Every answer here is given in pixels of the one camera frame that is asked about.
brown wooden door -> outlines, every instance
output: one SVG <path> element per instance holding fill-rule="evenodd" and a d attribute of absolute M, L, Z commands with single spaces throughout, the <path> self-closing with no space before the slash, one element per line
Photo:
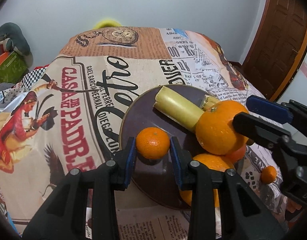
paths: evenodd
<path fill-rule="evenodd" d="M 243 71 L 245 77 L 270 99 L 300 51 L 307 30 L 307 15 L 296 0 L 270 0 L 263 17 L 260 34 L 247 55 Z"/>

checkered fabric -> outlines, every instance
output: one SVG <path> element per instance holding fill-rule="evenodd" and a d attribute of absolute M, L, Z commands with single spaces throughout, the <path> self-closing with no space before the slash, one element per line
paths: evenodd
<path fill-rule="evenodd" d="M 46 67 L 38 68 L 30 73 L 26 74 L 23 79 L 21 80 L 21 87 L 26 87 L 31 89 L 32 85 L 36 83 L 44 74 Z"/>

white wall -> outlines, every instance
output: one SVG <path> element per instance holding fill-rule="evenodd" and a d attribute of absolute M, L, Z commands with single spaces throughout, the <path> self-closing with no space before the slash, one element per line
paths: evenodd
<path fill-rule="evenodd" d="M 228 60 L 239 61 L 259 11 L 260 0 L 7 0 L 0 25 L 18 24 L 33 65 L 57 56 L 70 37 L 104 18 L 126 26 L 172 27 L 206 34 Z"/>
<path fill-rule="evenodd" d="M 265 4 L 266 4 L 266 0 L 260 0 L 259 1 L 258 12 L 257 12 L 257 15 L 256 15 L 254 25 L 252 27 L 252 31 L 250 33 L 249 39 L 246 43 L 244 51 L 241 54 L 241 57 L 240 57 L 240 60 L 239 60 L 239 63 L 241 65 L 244 63 L 245 58 L 247 57 L 247 54 L 249 52 L 249 49 L 250 49 L 250 47 L 251 47 L 251 45 L 252 45 L 252 43 L 255 39 L 255 36 L 256 36 L 257 30 L 258 30 L 258 27 L 259 27 L 259 24 L 260 24 L 260 21 L 261 21 L 261 18 L 262 18 L 262 14 L 263 14 L 264 9 L 265 9 Z"/>
<path fill-rule="evenodd" d="M 307 64 L 307 53 L 302 64 Z M 279 98 L 278 103 L 289 102 L 290 99 L 307 106 L 307 77 L 301 71 L 301 67 L 286 91 L 283 93 L 281 98 Z M 292 137 L 295 141 L 301 144 L 307 144 L 307 139 L 295 128 L 288 124 L 284 124 L 284 128 L 292 133 Z"/>

